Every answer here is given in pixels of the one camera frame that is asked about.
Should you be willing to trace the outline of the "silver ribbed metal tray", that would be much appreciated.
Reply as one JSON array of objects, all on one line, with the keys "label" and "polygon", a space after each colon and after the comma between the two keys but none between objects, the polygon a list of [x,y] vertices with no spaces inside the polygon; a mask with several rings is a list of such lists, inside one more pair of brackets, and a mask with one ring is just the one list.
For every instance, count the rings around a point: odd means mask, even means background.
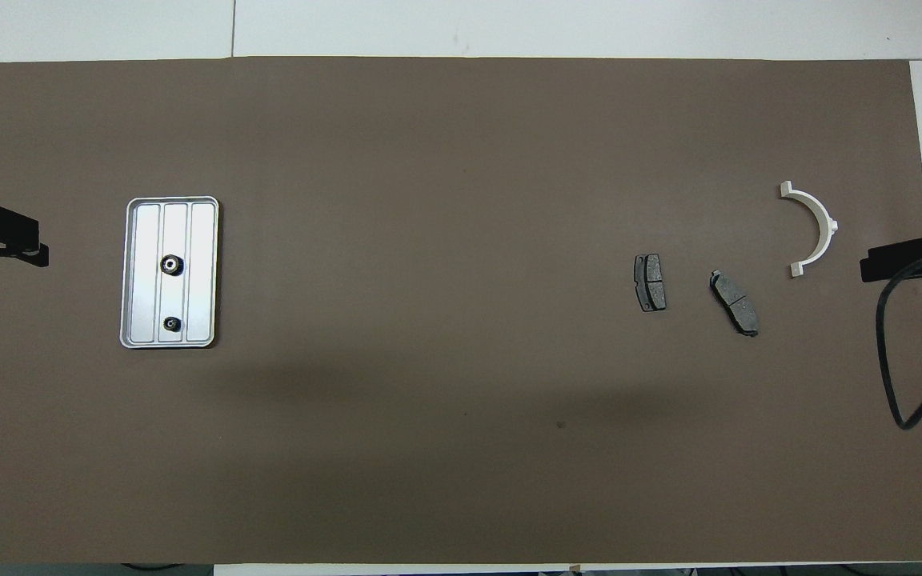
[{"label": "silver ribbed metal tray", "polygon": [[[125,349],[207,349],[216,336],[221,205],[208,194],[135,198],[126,206],[118,341]],[[158,269],[183,259],[180,276]],[[182,331],[162,328],[165,317]]]}]

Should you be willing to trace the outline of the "long dark brake pad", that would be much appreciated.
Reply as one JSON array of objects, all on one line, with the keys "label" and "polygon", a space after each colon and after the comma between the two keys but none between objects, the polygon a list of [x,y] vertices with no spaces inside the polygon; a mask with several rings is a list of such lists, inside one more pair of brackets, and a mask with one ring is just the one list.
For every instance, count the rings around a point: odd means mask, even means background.
[{"label": "long dark brake pad", "polygon": [[757,337],[759,317],[749,296],[728,274],[713,270],[710,289],[739,335]]}]

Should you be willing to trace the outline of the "short dark brake pad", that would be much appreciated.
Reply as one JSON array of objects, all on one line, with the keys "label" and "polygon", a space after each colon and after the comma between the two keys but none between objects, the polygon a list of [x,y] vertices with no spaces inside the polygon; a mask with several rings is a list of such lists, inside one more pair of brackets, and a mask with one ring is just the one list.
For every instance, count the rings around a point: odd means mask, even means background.
[{"label": "short dark brake pad", "polygon": [[636,297],[643,311],[667,309],[661,258],[656,253],[637,255],[634,262]]}]

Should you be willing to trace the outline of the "brown table mat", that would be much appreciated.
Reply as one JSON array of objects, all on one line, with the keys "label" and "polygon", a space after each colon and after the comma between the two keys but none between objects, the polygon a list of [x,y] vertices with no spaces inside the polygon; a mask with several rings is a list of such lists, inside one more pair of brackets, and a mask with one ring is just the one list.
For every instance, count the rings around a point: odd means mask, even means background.
[{"label": "brown table mat", "polygon": [[[125,349],[126,206],[201,194],[215,340]],[[922,236],[906,62],[0,63],[0,205],[51,258],[0,258],[0,562],[922,561],[859,270]]]}]

